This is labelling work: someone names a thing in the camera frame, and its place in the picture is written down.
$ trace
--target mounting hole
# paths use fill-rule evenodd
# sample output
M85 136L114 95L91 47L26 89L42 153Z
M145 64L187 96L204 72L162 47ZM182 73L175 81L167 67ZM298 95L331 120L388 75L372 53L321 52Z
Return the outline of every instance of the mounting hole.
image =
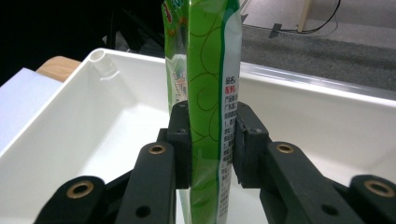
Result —
M151 153L151 154L154 154L154 155L161 154L161 153L165 152L165 147L163 147L163 146L154 146L154 147L151 147L148 150L148 152Z
M381 197L392 198L395 196L395 191L389 185L378 180L366 180L364 186Z
M78 199L87 196L93 190L93 183L90 180L82 180L72 185L66 192L66 196L71 199Z
M137 217L147 217L151 213L151 209L148 206L140 206L136 209Z
M276 149L282 153L293 153L294 152L294 148L289 145L286 145L286 144L277 145Z
M321 206L321 209L327 215L330 215L330 216L337 216L338 215L338 210L336 208L334 208L333 206L329 205L329 204L323 204Z

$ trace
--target dark floor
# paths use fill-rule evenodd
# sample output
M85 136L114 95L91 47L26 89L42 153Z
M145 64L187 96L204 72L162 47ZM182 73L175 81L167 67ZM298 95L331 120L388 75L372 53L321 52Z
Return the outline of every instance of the dark floor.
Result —
M40 0L12 2L1 8L0 85L23 67L36 70L47 59L62 55L82 61L97 48L107 48L110 24L126 36L125 44L114 49L161 56L162 48L144 48L156 43L147 33L136 30L117 9L136 15L154 33L163 33L161 0L134 2L119 0L115 6L105 0L66 3ZM110 23L115 15L115 23ZM242 61L289 70L347 83L396 91L396 49L366 46L351 41L279 34L244 27Z
M106 48L103 37L110 30L111 9L129 10L132 3L120 0L116 7L115 1L111 1L112 5L108 2L24 0L11 1L9 7L2 7L0 86L23 67L36 70L46 60L58 55L82 61L93 49ZM149 8L150 4L158 9L137 10L135 14L153 30L162 32L161 2L141 2L134 3L134 8ZM125 18L118 18L118 21L127 27L131 25Z

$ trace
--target snack package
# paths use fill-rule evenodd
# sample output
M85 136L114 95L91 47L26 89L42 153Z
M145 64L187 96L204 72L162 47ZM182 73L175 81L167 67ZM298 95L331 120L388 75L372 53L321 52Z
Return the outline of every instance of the snack package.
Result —
M237 0L165 0L169 108L189 102L191 187L181 190L186 223L226 223L242 25Z

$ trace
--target black wire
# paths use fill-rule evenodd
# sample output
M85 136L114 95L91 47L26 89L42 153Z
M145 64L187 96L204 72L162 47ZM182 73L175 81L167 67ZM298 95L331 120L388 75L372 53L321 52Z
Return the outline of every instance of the black wire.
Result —
M332 15L330 16L330 18L328 20L326 20L322 25L320 25L319 27L317 27L315 29L307 30L307 31L301 31L301 32L298 32L296 30L283 30L283 29L280 29L278 31L283 32L283 33L293 33L293 34L299 34L299 35L312 34L312 33L316 32L316 31L320 30L323 26L325 26L327 23L329 23L329 21L332 20L332 18L334 17L334 15L337 12L337 10L340 7L340 5L341 5L341 0L338 0L337 6L335 7L335 10L332 13ZM252 26L252 25L244 25L244 26L252 27L252 28L259 28L259 29L262 29L262 30L269 30L269 31L273 31L274 30L274 29L271 29L271 28L262 28L262 27Z
M301 33L302 33L302 34L307 34L307 35L308 35L308 34L312 34L312 33L316 32L316 31L320 30L323 26L325 26L329 21L332 20L332 18L334 17L334 15L335 15L335 13L337 12L337 10L338 10L338 8L340 7L340 5L341 5L341 0L338 0L337 6L335 7L334 12L333 12L332 15L330 16L330 18L329 18L326 22L324 22L321 26L319 26L319 27L317 27L317 28L315 28L315 29L312 29L312 30L301 31Z

